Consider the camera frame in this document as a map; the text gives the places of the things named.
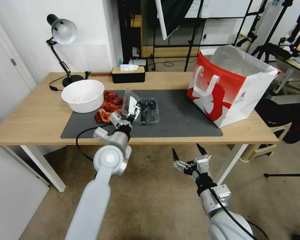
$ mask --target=black desk lamp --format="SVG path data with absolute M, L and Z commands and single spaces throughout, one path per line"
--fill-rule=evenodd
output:
M 67 77 L 62 81 L 63 86 L 66 87 L 73 82 L 82 80 L 83 77 L 80 75 L 71 75 L 70 69 L 63 61 L 61 61 L 53 46 L 57 43 L 65 45 L 73 42 L 77 36 L 78 30 L 73 22 L 67 19 L 59 19 L 54 14 L 49 14 L 47 16 L 47 21 L 51 25 L 52 37 L 48 39 L 46 43 L 58 59 L 63 70 L 67 73 Z

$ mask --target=tissue box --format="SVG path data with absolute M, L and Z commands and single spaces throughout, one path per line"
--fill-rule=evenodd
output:
M 114 67 L 111 71 L 113 83 L 144 82 L 146 72 L 143 66 L 135 71 L 120 71 L 120 67 Z

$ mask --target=shopping bag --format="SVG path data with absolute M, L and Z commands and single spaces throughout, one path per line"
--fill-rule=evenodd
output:
M 187 96 L 220 128 L 248 118 L 277 72 L 232 45 L 204 49 Z

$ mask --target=plastic container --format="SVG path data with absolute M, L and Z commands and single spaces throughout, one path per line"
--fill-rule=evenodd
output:
M 154 125 L 159 122 L 158 101 L 155 98 L 141 98 L 141 112 L 138 122 L 142 125 Z
M 80 80 L 66 86 L 62 99 L 77 113 L 97 110 L 103 104 L 104 85 L 92 79 Z
M 130 106 L 130 103 L 135 104 L 139 101 L 140 101 L 139 96 L 127 88 L 124 93 L 124 99 L 123 99 L 123 106 L 122 106 L 123 115 L 128 116 L 132 107 Z

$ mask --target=white bowl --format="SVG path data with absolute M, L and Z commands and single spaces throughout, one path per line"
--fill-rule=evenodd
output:
M 78 113 L 97 110 L 103 104 L 104 85 L 92 79 L 84 79 L 66 86 L 61 94 L 70 108 Z

